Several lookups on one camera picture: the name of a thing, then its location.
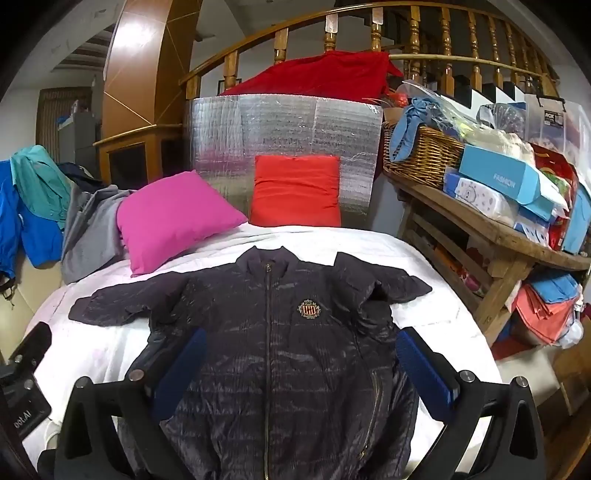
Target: reflective insulation sheet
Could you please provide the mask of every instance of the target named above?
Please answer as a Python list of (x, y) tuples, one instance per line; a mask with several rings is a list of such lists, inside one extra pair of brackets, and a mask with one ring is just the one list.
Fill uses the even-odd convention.
[(340, 157), (343, 226), (365, 226), (377, 161), (382, 109), (300, 95), (235, 95), (187, 102), (193, 168), (248, 216), (255, 157)]

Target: red pillow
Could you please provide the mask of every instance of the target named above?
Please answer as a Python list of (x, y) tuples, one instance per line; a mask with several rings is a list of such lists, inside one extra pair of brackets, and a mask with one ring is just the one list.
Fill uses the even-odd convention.
[(339, 157), (258, 155), (250, 223), (340, 226)]

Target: pile of clothes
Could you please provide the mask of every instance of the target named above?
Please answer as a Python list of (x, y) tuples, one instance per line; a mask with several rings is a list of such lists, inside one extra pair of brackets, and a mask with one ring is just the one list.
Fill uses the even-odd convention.
[(583, 337), (583, 289), (569, 273), (548, 268), (533, 274), (514, 306), (540, 343), (568, 348)]
[(20, 246), (35, 267), (61, 261), (66, 283), (118, 259), (116, 211), (131, 192), (105, 187), (81, 166), (56, 165), (41, 145), (0, 161), (0, 293), (9, 298)]

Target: blue box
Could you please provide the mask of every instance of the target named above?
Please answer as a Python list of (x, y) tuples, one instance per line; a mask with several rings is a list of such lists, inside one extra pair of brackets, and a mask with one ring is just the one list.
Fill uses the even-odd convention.
[(566, 230), (562, 250), (578, 255), (585, 240), (591, 220), (591, 198), (585, 187), (579, 185), (573, 211), (570, 214), (569, 227)]
[(554, 202), (540, 192), (540, 173), (527, 163), (484, 148), (466, 145), (460, 173), (514, 199), (548, 222)]

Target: wicker basket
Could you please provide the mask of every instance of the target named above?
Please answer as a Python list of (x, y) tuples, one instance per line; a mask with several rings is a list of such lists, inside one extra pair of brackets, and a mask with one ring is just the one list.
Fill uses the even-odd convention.
[(445, 167), (460, 166), (464, 145), (439, 130), (421, 125), (411, 154), (406, 160), (393, 163), (390, 162), (393, 129), (386, 126), (384, 130), (384, 170), (441, 190)]

